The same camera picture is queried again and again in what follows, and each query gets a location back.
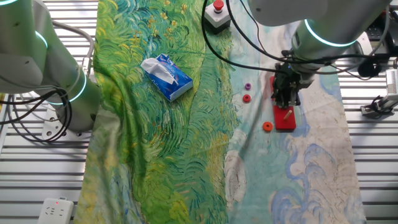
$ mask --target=electrical outlet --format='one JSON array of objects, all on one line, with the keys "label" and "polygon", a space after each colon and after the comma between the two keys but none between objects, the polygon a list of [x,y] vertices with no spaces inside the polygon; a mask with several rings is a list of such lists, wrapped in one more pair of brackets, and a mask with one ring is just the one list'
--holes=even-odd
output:
[{"label": "electrical outlet", "polygon": [[37,224],[68,224],[73,202],[65,199],[46,198]]}]

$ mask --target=blue tissue box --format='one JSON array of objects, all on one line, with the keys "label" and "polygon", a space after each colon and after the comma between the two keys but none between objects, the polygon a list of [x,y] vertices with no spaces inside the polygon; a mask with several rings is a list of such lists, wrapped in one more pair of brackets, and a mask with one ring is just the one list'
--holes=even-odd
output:
[{"label": "blue tissue box", "polygon": [[160,54],[157,58],[145,59],[141,67],[170,102],[192,88],[192,79],[183,73],[168,55]]}]

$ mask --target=metal table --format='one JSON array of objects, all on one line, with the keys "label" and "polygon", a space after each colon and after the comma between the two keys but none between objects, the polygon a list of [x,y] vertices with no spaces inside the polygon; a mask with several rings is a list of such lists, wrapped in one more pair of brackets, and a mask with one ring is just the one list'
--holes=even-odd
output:
[{"label": "metal table", "polygon": [[[44,3],[56,21],[95,36],[98,1],[46,0]],[[55,30],[81,62],[88,42],[72,32]],[[368,223],[398,223],[398,114],[373,121],[363,118],[359,110],[376,96],[386,94],[385,74],[362,81],[343,73],[339,81]],[[27,111],[23,105],[17,108],[20,113]],[[37,112],[45,117],[46,109]],[[43,121],[30,115],[24,123],[41,135]],[[11,126],[5,129],[4,136],[0,134],[0,141],[4,141],[0,154],[0,223],[37,223],[47,197],[67,197],[77,204],[88,140],[73,142],[68,147],[41,146],[24,140]]]}]

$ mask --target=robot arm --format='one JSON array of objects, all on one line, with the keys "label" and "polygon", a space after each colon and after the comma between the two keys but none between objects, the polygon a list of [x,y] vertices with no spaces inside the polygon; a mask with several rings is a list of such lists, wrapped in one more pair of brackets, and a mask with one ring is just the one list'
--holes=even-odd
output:
[{"label": "robot arm", "polygon": [[[292,39],[295,61],[342,55],[389,5],[391,0],[249,1],[254,18],[267,26],[301,21]],[[298,91],[308,88],[322,63],[285,63],[274,80],[274,103],[300,104]]]},{"label": "robot arm", "polygon": [[[39,95],[52,85],[65,89],[72,106],[72,131],[87,131],[100,103],[100,89],[78,66],[54,31],[48,9],[41,0],[0,1],[0,92]],[[63,117],[59,96],[48,102]]]}]

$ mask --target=red ring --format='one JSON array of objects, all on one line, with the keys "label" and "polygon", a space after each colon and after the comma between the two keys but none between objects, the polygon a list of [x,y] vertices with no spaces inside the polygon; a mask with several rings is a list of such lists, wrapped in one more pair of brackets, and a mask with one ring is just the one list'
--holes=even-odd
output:
[{"label": "red ring", "polygon": [[263,130],[265,130],[265,131],[272,131],[272,128],[273,128],[273,127],[274,127],[274,126],[273,126],[272,123],[269,122],[269,121],[264,122],[264,124],[262,124],[262,128],[263,128]]},{"label": "red ring", "polygon": [[247,94],[243,96],[243,101],[246,102],[246,103],[249,103],[250,99],[251,99],[251,97],[249,95],[247,95]]}]

